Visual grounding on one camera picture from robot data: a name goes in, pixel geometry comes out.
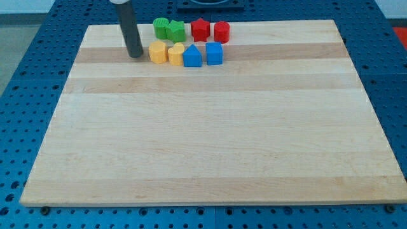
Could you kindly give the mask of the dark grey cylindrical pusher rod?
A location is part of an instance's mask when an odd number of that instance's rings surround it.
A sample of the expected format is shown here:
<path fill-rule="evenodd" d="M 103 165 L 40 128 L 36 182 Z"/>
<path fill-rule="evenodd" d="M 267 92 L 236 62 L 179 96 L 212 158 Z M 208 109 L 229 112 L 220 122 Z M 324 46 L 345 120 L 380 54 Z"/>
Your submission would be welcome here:
<path fill-rule="evenodd" d="M 132 0 L 114 0 L 118 21 L 127 47 L 129 57 L 138 58 L 143 55 L 141 37 L 137 28 L 137 20 Z"/>

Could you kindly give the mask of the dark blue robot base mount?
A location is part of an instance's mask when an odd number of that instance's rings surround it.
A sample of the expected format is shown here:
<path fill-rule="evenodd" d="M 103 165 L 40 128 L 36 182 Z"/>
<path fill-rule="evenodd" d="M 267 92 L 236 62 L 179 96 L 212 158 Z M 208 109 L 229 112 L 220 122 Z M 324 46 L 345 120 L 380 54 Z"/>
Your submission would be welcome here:
<path fill-rule="evenodd" d="M 176 0 L 178 10 L 241 10 L 245 0 Z"/>

